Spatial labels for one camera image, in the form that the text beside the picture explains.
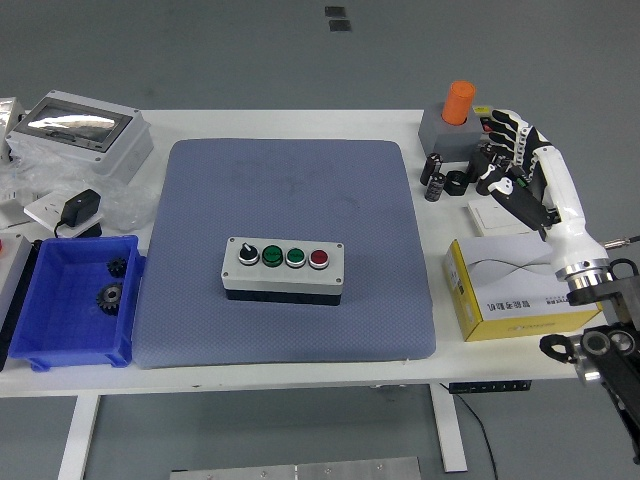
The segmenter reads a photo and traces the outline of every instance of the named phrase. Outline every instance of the orange cylinder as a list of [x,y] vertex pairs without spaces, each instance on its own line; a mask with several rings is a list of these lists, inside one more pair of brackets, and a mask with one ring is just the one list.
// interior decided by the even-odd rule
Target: orange cylinder
[[442,109],[442,119],[449,125],[462,125],[473,103],[476,87],[466,80],[457,80],[451,84],[447,101]]

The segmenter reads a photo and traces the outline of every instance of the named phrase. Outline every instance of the plastic bag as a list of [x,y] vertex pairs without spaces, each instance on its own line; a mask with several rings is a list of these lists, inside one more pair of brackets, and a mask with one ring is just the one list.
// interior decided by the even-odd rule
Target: plastic bag
[[84,162],[37,145],[24,143],[20,152],[19,158],[0,167],[0,188],[6,200],[13,198],[25,206],[54,191],[68,191],[71,198],[90,188],[101,197],[105,227],[128,232],[155,218],[160,195],[148,187],[98,175]]

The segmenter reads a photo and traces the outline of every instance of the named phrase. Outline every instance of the red button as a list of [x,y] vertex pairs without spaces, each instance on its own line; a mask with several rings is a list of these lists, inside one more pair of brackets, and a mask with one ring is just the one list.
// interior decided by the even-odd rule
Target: red button
[[316,270],[322,270],[329,265],[329,255],[324,250],[314,250],[309,256],[309,265]]

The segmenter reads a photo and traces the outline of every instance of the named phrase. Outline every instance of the white robotic arm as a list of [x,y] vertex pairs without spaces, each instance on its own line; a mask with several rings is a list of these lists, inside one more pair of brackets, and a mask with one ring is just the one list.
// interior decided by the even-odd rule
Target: white robotic arm
[[[551,265],[556,277],[568,282],[571,305],[610,300],[618,317],[618,322],[587,329],[582,335],[547,335],[540,348],[555,360],[573,363],[583,381],[604,386],[631,437],[634,462],[640,464],[639,269],[628,259],[609,262],[605,248],[589,236],[558,149],[514,112],[495,110],[493,118],[489,137],[512,160],[506,172],[488,161],[474,165],[479,181],[551,245]],[[618,263],[630,265],[633,275],[617,278],[613,268]]]
[[[552,247],[551,266],[558,279],[567,281],[571,290],[611,280],[607,252],[586,231],[578,192],[560,151],[517,113],[495,110],[493,116],[493,143],[513,156],[512,163],[524,170],[528,181],[543,176],[544,196],[539,200],[555,214],[543,234]],[[488,186],[494,197],[513,188],[501,183]]]

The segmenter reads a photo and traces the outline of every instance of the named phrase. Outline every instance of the black selector switch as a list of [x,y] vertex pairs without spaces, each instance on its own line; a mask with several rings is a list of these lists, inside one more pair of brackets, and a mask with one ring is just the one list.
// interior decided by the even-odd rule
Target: black selector switch
[[260,259],[260,252],[258,252],[258,249],[253,245],[243,243],[242,248],[240,249],[240,254],[238,255],[238,259],[243,265],[255,265]]

